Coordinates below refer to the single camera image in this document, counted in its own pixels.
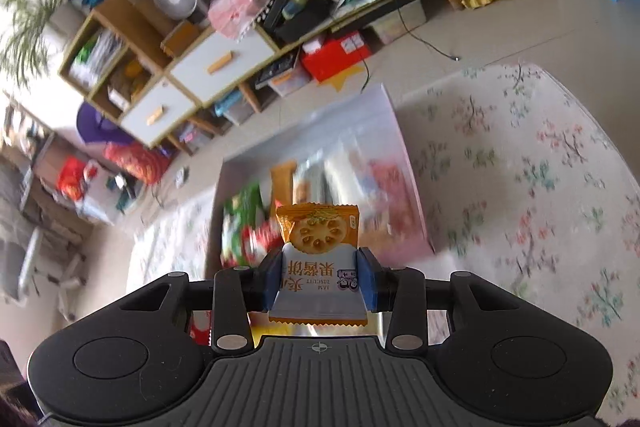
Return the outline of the long wooden TV cabinet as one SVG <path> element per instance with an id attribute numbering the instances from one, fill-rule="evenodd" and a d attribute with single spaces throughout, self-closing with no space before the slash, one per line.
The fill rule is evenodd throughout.
<path id="1" fill-rule="evenodd" d="M 210 26 L 212 1 L 184 20 L 153 0 L 102 1 L 79 28 L 61 77 L 113 124 L 157 146 L 221 95 L 247 94 L 250 77 L 311 38 L 340 34 L 398 0 L 269 0 L 238 40 Z"/>

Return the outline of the green potted plant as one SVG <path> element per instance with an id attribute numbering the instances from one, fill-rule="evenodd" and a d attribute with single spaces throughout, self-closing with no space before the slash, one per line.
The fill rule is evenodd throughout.
<path id="1" fill-rule="evenodd" d="M 44 42 L 54 12 L 68 0 L 1 0 L 11 17 L 10 29 L 1 36 L 1 72 L 17 87 L 49 72 L 49 51 Z"/>

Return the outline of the green chips snack packet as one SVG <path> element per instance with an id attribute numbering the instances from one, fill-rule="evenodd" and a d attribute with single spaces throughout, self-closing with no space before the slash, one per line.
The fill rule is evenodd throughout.
<path id="1" fill-rule="evenodd" d="M 224 202 L 220 261 L 224 268 L 256 267 L 267 256 L 264 232 L 269 222 L 258 183 L 245 185 Z"/>

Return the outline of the orange jam biscuit packet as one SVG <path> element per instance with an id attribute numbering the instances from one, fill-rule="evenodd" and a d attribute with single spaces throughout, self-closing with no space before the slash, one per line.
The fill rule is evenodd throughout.
<path id="1" fill-rule="evenodd" d="M 364 326 L 359 289 L 359 209 L 316 202 L 277 209 L 283 237 L 280 288 L 269 320 L 284 324 Z"/>

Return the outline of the floral tablecloth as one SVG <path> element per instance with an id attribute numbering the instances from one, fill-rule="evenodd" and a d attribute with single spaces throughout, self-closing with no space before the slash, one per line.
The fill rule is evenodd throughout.
<path id="1" fill-rule="evenodd" d="M 383 88 L 317 110 L 228 157 L 213 185 L 153 223 L 127 286 L 220 263 L 224 202 L 298 167 L 357 205 L 384 265 L 471 271 L 596 337 L 613 363 L 600 414 L 639 416 L 639 185 L 577 98 L 537 65 L 456 72 L 393 105 Z"/>

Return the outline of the red gift bag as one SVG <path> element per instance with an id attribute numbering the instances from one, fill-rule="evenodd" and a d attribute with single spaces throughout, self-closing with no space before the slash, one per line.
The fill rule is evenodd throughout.
<path id="1" fill-rule="evenodd" d="M 103 154 L 107 160 L 146 185 L 160 182 L 171 163 L 170 158 L 139 143 L 122 145 L 111 142 Z"/>

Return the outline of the pink cardboard box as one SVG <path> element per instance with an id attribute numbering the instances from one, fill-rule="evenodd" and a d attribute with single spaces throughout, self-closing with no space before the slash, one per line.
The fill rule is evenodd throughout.
<path id="1" fill-rule="evenodd" d="M 396 110 L 380 84 L 222 162 L 206 277 L 222 267 L 224 204 L 250 185 L 259 187 L 266 208 L 286 198 L 357 206 L 360 241 L 383 265 L 413 265 L 434 253 Z"/>

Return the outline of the red box under cabinet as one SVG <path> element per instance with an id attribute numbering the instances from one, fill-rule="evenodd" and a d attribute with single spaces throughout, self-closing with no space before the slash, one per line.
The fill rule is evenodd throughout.
<path id="1" fill-rule="evenodd" d="M 371 56 L 370 46 L 359 31 L 324 40 L 314 52 L 302 53 L 304 69 L 318 82 L 325 82 Z"/>

